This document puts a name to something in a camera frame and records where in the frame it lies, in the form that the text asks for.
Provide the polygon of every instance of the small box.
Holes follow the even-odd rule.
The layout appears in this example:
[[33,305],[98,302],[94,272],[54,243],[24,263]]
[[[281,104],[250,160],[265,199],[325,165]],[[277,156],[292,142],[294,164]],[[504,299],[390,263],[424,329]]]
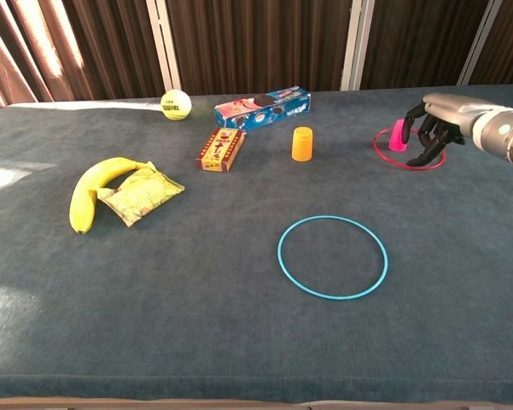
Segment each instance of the small box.
[[219,126],[248,131],[306,113],[310,105],[311,94],[295,86],[217,105],[214,107],[214,118]]
[[217,128],[195,158],[200,169],[227,173],[247,133],[233,128]]

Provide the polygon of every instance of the robotic arm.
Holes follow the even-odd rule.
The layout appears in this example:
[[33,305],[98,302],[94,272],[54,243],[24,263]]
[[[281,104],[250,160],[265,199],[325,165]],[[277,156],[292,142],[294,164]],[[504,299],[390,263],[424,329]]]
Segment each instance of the robotic arm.
[[478,98],[453,94],[428,94],[405,117],[402,142],[410,138],[414,120],[427,115],[417,132],[425,150],[407,165],[429,164],[449,143],[464,144],[472,137],[475,145],[492,155],[513,163],[513,108]]

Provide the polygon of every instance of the yellow tennis ball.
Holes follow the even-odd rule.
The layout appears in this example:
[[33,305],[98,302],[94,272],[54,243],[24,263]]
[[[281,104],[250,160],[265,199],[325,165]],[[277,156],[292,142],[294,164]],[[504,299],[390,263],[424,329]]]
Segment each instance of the yellow tennis ball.
[[191,111],[191,100],[184,91],[169,90],[161,98],[161,111],[169,120],[183,120]]

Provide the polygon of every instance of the yellow banana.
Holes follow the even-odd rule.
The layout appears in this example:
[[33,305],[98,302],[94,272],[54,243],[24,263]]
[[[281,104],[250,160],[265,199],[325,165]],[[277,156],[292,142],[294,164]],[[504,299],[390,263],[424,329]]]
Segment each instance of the yellow banana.
[[96,189],[102,188],[112,179],[133,169],[148,167],[148,164],[127,158],[110,158],[89,168],[79,179],[70,202],[70,225],[77,233],[86,233],[95,217]]

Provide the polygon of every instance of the red ring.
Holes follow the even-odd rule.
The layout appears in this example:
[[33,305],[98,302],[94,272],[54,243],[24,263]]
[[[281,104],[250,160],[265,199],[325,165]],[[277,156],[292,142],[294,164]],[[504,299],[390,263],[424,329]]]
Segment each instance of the red ring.
[[[446,150],[443,149],[441,152],[440,152],[440,161],[438,161],[437,163],[435,163],[434,165],[427,165],[426,167],[412,167],[410,165],[406,165],[406,164],[403,164],[402,162],[398,162],[398,161],[395,161],[393,158],[389,158],[388,156],[386,156],[385,154],[383,154],[379,148],[377,148],[377,140],[378,138],[386,133],[386,132],[391,132],[393,130],[393,128],[385,128],[384,130],[381,130],[379,131],[375,136],[374,136],[374,139],[372,140],[372,143],[374,145],[374,151],[376,152],[376,154],[379,155],[379,157],[384,160],[385,162],[391,164],[391,165],[394,165],[398,168],[402,168],[402,169],[409,169],[410,171],[429,171],[431,169],[436,169],[438,167],[440,167],[445,161],[446,161]],[[417,131],[415,130],[410,130],[410,132],[412,134],[417,134]]]

